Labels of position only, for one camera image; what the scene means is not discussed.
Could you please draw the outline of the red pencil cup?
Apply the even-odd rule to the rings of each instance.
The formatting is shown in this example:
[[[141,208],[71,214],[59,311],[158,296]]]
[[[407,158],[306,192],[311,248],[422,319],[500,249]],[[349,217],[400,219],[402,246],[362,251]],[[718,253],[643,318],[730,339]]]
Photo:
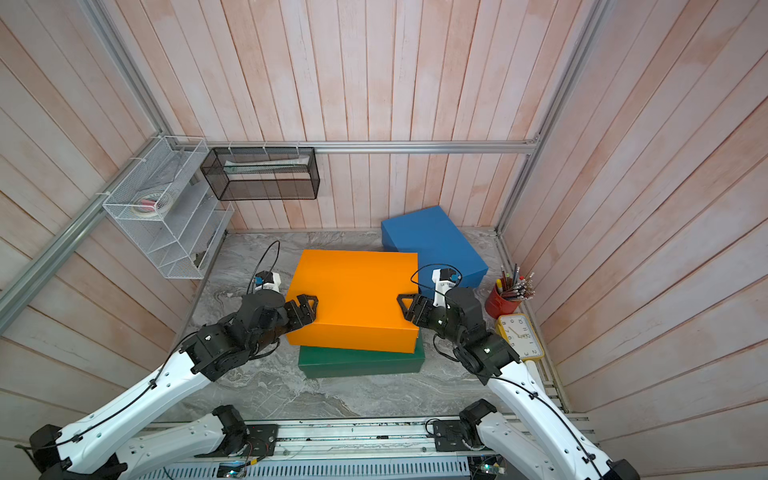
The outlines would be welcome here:
[[[520,304],[521,300],[502,297],[496,288],[492,288],[485,301],[484,308],[491,318],[498,319],[504,315],[514,314]]]

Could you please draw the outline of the black mesh wall basket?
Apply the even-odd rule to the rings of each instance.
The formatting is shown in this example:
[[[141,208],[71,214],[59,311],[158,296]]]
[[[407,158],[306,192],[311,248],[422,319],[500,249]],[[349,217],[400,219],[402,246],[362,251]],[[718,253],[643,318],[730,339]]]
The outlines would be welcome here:
[[[228,161],[259,162],[309,156],[309,166],[296,173],[227,174]],[[201,164],[201,172],[222,201],[314,200],[321,184],[315,150],[303,147],[216,147]]]

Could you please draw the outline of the pencils bundle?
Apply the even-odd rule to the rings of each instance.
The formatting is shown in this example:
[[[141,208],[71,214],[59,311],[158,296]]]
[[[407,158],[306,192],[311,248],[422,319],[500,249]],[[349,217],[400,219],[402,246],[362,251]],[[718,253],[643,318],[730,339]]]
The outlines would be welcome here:
[[[496,280],[496,292],[505,300],[524,301],[535,295],[533,277],[531,272],[525,275],[518,264],[507,272],[502,271],[502,276]]]

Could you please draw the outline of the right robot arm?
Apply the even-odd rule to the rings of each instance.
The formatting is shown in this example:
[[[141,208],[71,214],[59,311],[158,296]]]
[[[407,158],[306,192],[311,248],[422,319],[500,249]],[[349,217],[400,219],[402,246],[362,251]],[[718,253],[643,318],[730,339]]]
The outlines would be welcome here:
[[[472,290],[453,287],[433,300],[400,294],[404,318],[453,344],[457,361],[527,427],[526,437],[486,400],[460,413],[462,442],[501,455],[528,479],[638,479],[625,459],[613,460],[588,440],[540,387],[519,354],[487,327]]]

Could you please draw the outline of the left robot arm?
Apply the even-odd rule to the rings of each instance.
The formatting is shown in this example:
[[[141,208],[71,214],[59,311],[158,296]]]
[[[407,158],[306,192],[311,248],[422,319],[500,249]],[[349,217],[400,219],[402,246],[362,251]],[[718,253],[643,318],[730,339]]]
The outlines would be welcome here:
[[[319,300],[271,289],[243,297],[238,311],[183,337],[161,366],[121,395],[64,427],[47,424],[24,446],[43,479],[114,479],[128,469],[119,448],[187,396],[252,360],[281,336],[312,324]]]

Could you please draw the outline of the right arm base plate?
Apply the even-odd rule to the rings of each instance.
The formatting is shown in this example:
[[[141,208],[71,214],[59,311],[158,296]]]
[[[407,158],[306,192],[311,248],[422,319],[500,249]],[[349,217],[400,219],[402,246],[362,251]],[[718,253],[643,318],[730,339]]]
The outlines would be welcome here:
[[[482,450],[474,425],[466,420],[431,420],[425,429],[434,440],[438,452]]]

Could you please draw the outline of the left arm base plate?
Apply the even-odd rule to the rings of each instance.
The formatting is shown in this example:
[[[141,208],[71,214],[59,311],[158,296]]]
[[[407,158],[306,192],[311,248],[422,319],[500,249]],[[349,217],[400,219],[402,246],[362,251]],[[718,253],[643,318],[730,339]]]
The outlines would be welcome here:
[[[241,456],[261,459],[272,456],[278,429],[277,424],[225,427],[219,446],[210,453],[196,455],[196,458]]]

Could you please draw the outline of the tape roll in rack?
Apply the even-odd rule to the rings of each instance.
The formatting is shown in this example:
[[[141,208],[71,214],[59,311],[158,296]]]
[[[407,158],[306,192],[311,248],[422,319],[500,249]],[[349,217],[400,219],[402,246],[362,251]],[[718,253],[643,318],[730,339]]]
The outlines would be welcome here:
[[[131,206],[131,212],[138,218],[163,216],[173,204],[173,196],[168,192],[154,191],[143,194]]]

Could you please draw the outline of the blue shoebox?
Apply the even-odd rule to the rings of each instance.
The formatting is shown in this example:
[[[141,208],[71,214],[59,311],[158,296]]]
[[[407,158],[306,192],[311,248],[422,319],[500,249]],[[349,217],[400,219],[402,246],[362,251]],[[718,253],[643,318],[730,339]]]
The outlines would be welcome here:
[[[477,288],[488,266],[440,206],[430,207],[381,223],[386,251],[418,254],[418,282],[433,287],[432,272],[441,264],[457,267],[460,285]]]

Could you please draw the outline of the orange shoebox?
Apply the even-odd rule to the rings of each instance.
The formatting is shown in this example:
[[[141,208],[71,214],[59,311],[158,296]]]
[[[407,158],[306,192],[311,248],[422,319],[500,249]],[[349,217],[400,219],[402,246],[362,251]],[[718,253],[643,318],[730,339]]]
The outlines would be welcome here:
[[[287,335],[294,346],[411,354],[419,328],[397,301],[418,287],[416,253],[312,250],[302,252],[286,298],[318,298],[316,320]]]

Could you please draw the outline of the papers in black basket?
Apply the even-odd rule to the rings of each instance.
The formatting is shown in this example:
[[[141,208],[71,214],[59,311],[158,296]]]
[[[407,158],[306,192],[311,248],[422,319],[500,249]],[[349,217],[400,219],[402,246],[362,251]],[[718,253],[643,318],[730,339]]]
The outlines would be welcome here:
[[[234,162],[228,160],[224,164],[224,171],[227,174],[265,174],[265,173],[296,173],[301,172],[309,166],[311,158],[309,156],[300,156],[296,158],[282,159],[276,161],[259,162]]]

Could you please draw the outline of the green shoebox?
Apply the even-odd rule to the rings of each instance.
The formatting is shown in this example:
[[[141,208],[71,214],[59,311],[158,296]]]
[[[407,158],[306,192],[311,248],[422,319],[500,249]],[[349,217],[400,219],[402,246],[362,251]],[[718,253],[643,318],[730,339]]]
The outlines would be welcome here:
[[[423,339],[419,336],[413,353],[302,346],[298,368],[310,379],[340,378],[418,373],[424,361]]]

